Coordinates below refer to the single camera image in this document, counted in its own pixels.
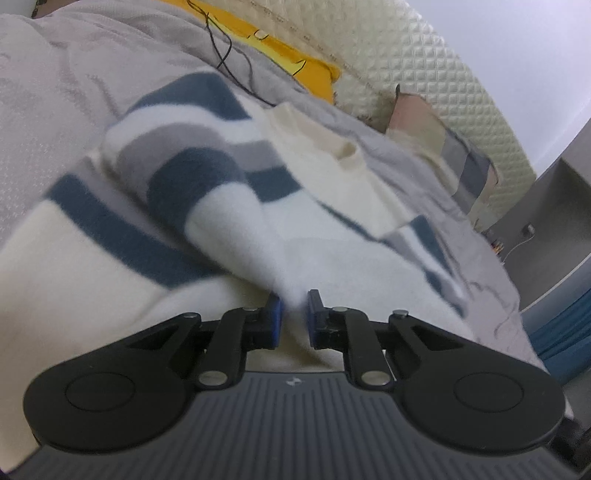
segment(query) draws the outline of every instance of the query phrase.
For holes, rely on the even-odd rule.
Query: bedsheet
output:
[[[212,46],[199,40],[203,28],[192,15],[155,0],[82,0],[38,21],[0,17],[3,240],[42,192],[96,147],[105,129],[140,97],[194,72],[203,61],[217,64]],[[220,36],[216,41],[223,44]],[[356,142],[368,167],[434,226],[451,269],[466,288],[466,321],[478,341],[543,367],[523,331],[516,289],[428,166],[311,97],[256,51],[235,45],[227,64],[267,101],[290,102]],[[9,315],[0,306],[0,322]]]

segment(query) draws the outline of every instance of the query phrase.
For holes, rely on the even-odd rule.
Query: cushion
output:
[[[491,159],[446,127],[421,96],[398,94],[386,134],[429,162],[476,229],[488,224],[488,199],[500,180]]]

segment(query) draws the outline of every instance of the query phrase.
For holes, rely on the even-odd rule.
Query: blue fabric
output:
[[[460,184],[470,195],[477,199],[486,185],[490,160],[474,152],[470,152],[464,164]]]
[[[182,233],[187,215],[197,202],[214,188],[232,182],[246,183],[246,176],[227,153],[188,148],[154,173],[148,188],[148,208]]]
[[[285,167],[248,172],[246,178],[262,203],[280,200],[301,189]]]
[[[443,254],[443,250],[441,249],[441,245],[437,241],[435,237],[435,233],[429,225],[429,222],[425,218],[424,215],[418,215],[416,218],[412,219],[410,222],[411,228],[417,234],[417,237],[423,244],[423,246],[427,249],[427,251],[441,264],[443,268],[446,269],[448,273],[452,273],[452,269],[450,268],[445,255]]]
[[[224,120],[250,118],[217,73],[192,73],[143,97],[128,113],[153,105],[196,105]]]
[[[190,257],[147,236],[101,203],[75,176],[65,175],[47,193],[92,240],[144,277],[174,288],[222,274],[223,270],[195,250]]]
[[[429,282],[429,285],[431,285],[431,288],[437,294],[439,294],[440,297],[446,299],[448,304],[450,305],[450,307],[452,307],[460,317],[464,318],[466,315],[466,312],[464,312],[464,309],[461,307],[461,305],[458,305],[457,303],[453,303],[452,301],[449,301],[449,299],[447,299],[446,296],[443,294],[443,285],[441,283],[441,280],[439,280],[439,277],[430,270],[424,270],[424,272],[425,272],[425,279]]]
[[[562,384],[591,367],[591,290],[530,334],[532,347]]]

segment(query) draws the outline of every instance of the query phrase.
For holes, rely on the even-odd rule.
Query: striped blanket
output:
[[[247,367],[339,369],[339,353],[309,347],[307,290],[473,338],[460,285],[425,217],[353,141],[204,68],[134,105],[0,251],[0,449],[34,448],[21,399],[40,371],[181,312],[218,319],[274,291],[281,346]]]

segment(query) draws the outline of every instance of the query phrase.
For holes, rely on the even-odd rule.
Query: wire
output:
[[[511,255],[511,253],[513,252],[513,250],[515,250],[517,247],[520,247],[520,246],[521,246],[521,245],[523,245],[523,244],[526,244],[526,243],[527,243],[527,242],[529,242],[529,241],[530,241],[530,240],[531,240],[533,237],[535,237],[535,233],[534,233],[534,234],[533,234],[531,237],[529,237],[529,238],[527,238],[527,239],[523,240],[522,242],[520,242],[520,243],[518,243],[516,246],[514,246],[514,247],[513,247],[511,250],[509,250],[509,253],[507,253],[507,254],[505,255],[505,258],[503,259],[503,261],[502,261],[502,264],[503,264],[503,265],[505,265],[505,262],[507,261],[507,258],[509,257],[509,255]]]
[[[209,32],[209,38],[212,41],[212,46],[213,49],[215,50],[220,62],[217,64],[216,70],[220,70],[220,68],[223,66],[228,75],[232,78],[232,80],[234,81],[234,83],[236,83],[237,86],[239,86],[242,90],[244,90],[246,93],[248,93],[249,95],[252,95],[254,98],[256,98],[257,100],[260,100],[263,103],[266,103],[269,106],[277,106],[276,103],[271,103],[268,102],[267,100],[265,100],[264,98],[260,97],[259,95],[257,95],[254,91],[249,90],[248,88],[246,88],[235,76],[234,74],[231,72],[230,68],[228,68],[228,65],[226,65],[226,59],[228,58],[228,56],[230,55],[230,52],[233,49],[233,42],[232,42],[232,38],[230,37],[230,35],[228,35],[214,20],[212,20],[212,18],[209,16],[209,13],[206,12],[203,8],[201,8],[200,6],[194,4],[191,0],[186,0],[187,1],[187,5],[192,8],[193,10],[195,10],[196,12],[202,14],[205,17],[205,27],[207,28],[207,31]],[[227,39],[228,43],[229,43],[229,47],[228,50],[226,51],[226,53],[224,54],[224,56],[222,56],[221,52],[219,51],[215,39],[213,38],[213,31],[211,29],[211,27],[209,26],[210,22],[215,25],[215,27],[222,32],[223,36]]]

